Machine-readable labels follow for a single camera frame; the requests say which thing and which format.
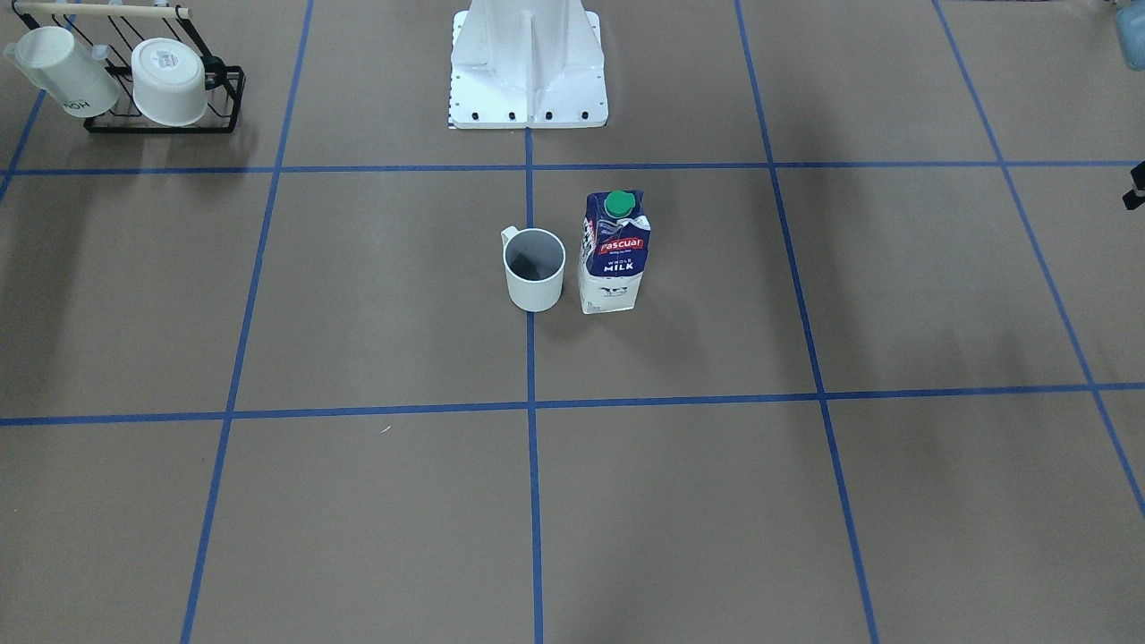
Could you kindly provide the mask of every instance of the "dish rack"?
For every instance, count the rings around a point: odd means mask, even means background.
[[[238,125],[246,74],[243,72],[243,68],[228,65],[222,58],[211,53],[211,48],[207,47],[191,22],[189,8],[181,5],[140,7],[124,5],[121,0],[110,0],[106,5],[11,0],[11,10],[29,30],[42,26],[35,16],[41,18],[47,16],[57,26],[71,30],[93,48],[96,44],[88,38],[78,21],[85,21],[87,23],[85,26],[90,30],[93,21],[102,22],[100,18],[105,18],[114,30],[119,42],[127,48],[125,57],[119,47],[108,45],[108,57],[104,58],[104,64],[108,73],[119,83],[124,93],[114,107],[106,112],[84,119],[84,128],[88,132],[95,134],[229,134]],[[135,105],[135,100],[132,97],[131,52],[149,37],[144,37],[132,19],[161,30],[159,36],[171,37],[180,42],[189,40],[198,49],[206,72],[204,91],[207,92],[207,112],[197,123],[183,127],[160,125],[143,116],[143,112]]]

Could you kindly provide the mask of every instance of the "light blue object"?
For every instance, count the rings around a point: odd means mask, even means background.
[[[1118,10],[1118,40],[1129,69],[1145,69],[1145,2]]]

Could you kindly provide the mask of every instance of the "black metal frame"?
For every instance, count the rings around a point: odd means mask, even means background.
[[[192,24],[189,18],[183,18],[179,16],[179,9],[181,8],[182,8],[181,5],[175,5],[175,16],[176,16],[175,22],[182,29],[187,38],[189,38],[191,42],[195,44],[195,47],[197,47],[199,50],[199,55],[203,60],[203,66],[206,72],[206,83],[204,89],[214,91],[218,88],[222,88],[226,93],[227,102],[229,102],[230,105],[229,113],[220,113],[219,110],[215,108],[215,105],[211,103],[207,104],[211,108],[211,111],[214,112],[216,117],[221,119],[227,119],[226,125],[215,127],[208,127],[208,126],[196,127],[194,125],[184,127],[172,127],[157,124],[151,126],[100,125],[97,121],[101,118],[106,117],[108,115],[111,115],[112,117],[116,118],[137,118],[153,124],[153,121],[148,119],[143,115],[143,112],[141,112],[139,108],[135,105],[135,100],[132,97],[132,92],[127,87],[127,83],[131,83],[132,79],[132,68],[128,64],[127,60],[119,53],[119,50],[116,49],[114,46],[112,46],[111,47],[112,53],[114,53],[116,57],[119,58],[119,62],[123,64],[114,65],[110,60],[105,61],[106,71],[119,83],[120,87],[124,88],[124,92],[127,94],[127,97],[131,101],[132,111],[128,113],[116,113],[114,111],[109,110],[103,115],[86,118],[84,119],[85,129],[87,129],[93,134],[230,134],[231,132],[235,131],[235,127],[238,125],[238,113],[243,107],[243,91],[246,87],[246,74],[243,72],[243,68],[238,65],[227,65],[222,61],[222,58],[211,53],[211,48],[207,47],[207,44],[203,40],[203,37],[199,34],[199,31],[195,28],[195,24]],[[34,17],[32,17],[29,14],[21,14],[18,10],[16,10],[16,0],[11,0],[11,10],[13,13],[16,14],[16,16],[19,17],[19,19],[24,23],[24,25],[27,26],[29,30],[40,28],[40,23],[37,22]],[[56,19],[55,15],[52,16],[52,19],[58,26],[63,26],[60,24],[60,21]],[[92,45],[93,47],[95,46],[95,44],[92,42],[92,40],[76,25],[76,23],[72,22],[71,16],[68,16],[65,19],[68,25],[71,26],[76,33],[80,34],[80,37],[82,37],[84,40],[87,40],[88,45]],[[123,21],[124,25],[126,25],[135,33],[135,36],[140,39],[140,41],[144,40],[143,36],[139,32],[139,30],[135,29],[135,25],[133,25],[126,17],[119,16],[119,19]],[[119,38],[124,41],[124,45],[127,46],[128,49],[132,49],[133,47],[131,41],[127,40],[127,37],[124,36],[124,32],[119,29],[119,25],[116,23],[114,17],[108,17],[108,21],[111,22],[111,26],[114,28],[116,32],[119,34]],[[179,36],[179,32],[175,31],[175,28],[171,25],[167,18],[163,18],[163,22],[164,24],[167,25],[167,29],[171,30],[172,36],[174,36],[175,39],[182,42],[183,39]]]

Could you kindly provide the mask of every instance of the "wire rack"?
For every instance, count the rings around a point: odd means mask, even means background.
[[[96,134],[229,134],[238,125],[238,115],[243,107],[243,89],[246,86],[246,74],[238,65],[228,65],[222,58],[213,55],[210,47],[203,40],[199,31],[189,17],[189,11],[184,7],[176,5],[173,10],[156,13],[155,17],[136,16],[136,22],[148,24],[152,29],[160,30],[158,34],[144,36],[139,28],[125,15],[85,15],[88,18],[81,26],[79,15],[73,15],[76,5],[55,2],[21,2],[10,0],[11,10],[19,17],[27,29],[39,29],[42,26],[30,9],[35,13],[48,13],[53,23],[57,26],[71,30],[79,36],[89,47],[95,47],[96,42],[88,37],[87,30],[92,30],[95,23],[101,23],[101,18],[110,24],[111,31],[118,38],[116,44],[108,45],[108,57],[104,63],[123,93],[116,104],[106,112],[84,120],[84,128]],[[129,7],[127,5],[111,3],[104,10],[116,11],[116,7]],[[172,127],[160,125],[143,116],[135,100],[132,97],[132,66],[131,53],[140,42],[149,38],[171,37],[180,42],[190,41],[190,46],[198,49],[203,58],[205,70],[204,89],[207,92],[207,112],[198,121],[183,126]]]

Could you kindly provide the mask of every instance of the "blue and white carton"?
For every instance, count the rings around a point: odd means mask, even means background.
[[[642,202],[641,190],[589,195],[577,268],[584,313],[629,311],[637,305],[652,236]]]

